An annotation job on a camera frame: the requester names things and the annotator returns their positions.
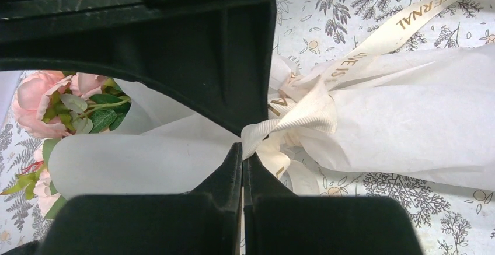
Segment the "pink fake flower bouquet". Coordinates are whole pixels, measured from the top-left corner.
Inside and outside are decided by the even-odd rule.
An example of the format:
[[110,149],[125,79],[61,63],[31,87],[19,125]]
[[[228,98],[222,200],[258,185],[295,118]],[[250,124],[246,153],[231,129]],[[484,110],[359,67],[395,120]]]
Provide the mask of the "pink fake flower bouquet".
[[66,200],[50,176],[49,158],[63,138],[117,129],[132,105],[131,98],[107,76],[82,72],[36,71],[21,81],[13,100],[16,122],[41,138],[33,163],[16,175],[14,185],[1,194],[24,192],[35,198],[41,214],[53,219]]

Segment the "floral patterned table mat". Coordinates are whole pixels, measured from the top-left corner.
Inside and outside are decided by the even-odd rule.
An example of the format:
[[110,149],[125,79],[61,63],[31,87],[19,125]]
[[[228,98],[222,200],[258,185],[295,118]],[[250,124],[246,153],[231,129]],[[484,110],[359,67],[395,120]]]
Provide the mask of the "floral patterned table mat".
[[[346,52],[344,41],[358,43],[400,10],[419,0],[347,0],[340,8],[320,8],[325,0],[277,0],[276,49],[318,57]],[[404,46],[413,51],[429,47],[457,47],[494,41],[494,14],[482,14],[475,0],[460,0],[433,24],[416,33]],[[401,177],[396,174],[320,174],[323,194],[387,195],[410,215],[425,254],[493,254],[494,192]]]

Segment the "white translucent wrapping paper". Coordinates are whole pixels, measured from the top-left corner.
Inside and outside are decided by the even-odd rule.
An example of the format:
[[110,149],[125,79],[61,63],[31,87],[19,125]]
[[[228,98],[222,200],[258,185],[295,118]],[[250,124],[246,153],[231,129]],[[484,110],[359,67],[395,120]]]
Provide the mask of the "white translucent wrapping paper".
[[[315,124],[336,116],[333,133],[313,125],[250,126],[242,153],[258,154],[275,177],[288,174],[298,194],[316,181],[282,147],[299,143],[324,168],[389,172],[452,186],[494,189],[494,44],[384,55],[369,66],[390,70],[354,88],[318,92],[282,118]],[[65,198],[84,194],[177,194],[218,169],[240,139],[194,114],[142,134],[118,129],[62,139],[48,171]]]

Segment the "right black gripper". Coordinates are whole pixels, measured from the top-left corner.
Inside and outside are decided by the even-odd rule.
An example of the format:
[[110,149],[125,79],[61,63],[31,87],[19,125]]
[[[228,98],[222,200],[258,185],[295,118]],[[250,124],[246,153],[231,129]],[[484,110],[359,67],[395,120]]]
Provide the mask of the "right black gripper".
[[1,0],[1,70],[139,82],[235,135],[267,118],[276,0]]

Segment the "cream printed ribbon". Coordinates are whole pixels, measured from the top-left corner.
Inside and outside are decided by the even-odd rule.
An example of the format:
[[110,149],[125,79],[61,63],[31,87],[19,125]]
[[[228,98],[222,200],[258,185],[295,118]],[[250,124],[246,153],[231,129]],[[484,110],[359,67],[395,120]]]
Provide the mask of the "cream printed ribbon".
[[295,145],[331,170],[493,190],[494,45],[397,52],[456,1],[412,4],[305,75],[273,65],[269,117],[242,130],[243,158],[280,177]]

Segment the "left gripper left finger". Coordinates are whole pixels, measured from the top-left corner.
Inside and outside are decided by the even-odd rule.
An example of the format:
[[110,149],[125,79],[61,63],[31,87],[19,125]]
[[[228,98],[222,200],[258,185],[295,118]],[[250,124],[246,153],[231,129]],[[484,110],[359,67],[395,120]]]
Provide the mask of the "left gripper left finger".
[[194,190],[201,197],[201,232],[195,254],[239,254],[242,146],[234,143],[222,164]]

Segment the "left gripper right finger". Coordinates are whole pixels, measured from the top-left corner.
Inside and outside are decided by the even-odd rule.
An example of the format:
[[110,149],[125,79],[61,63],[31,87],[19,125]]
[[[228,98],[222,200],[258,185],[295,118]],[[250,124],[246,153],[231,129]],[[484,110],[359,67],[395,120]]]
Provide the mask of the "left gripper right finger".
[[295,194],[253,155],[243,161],[245,247],[247,254],[281,254]]

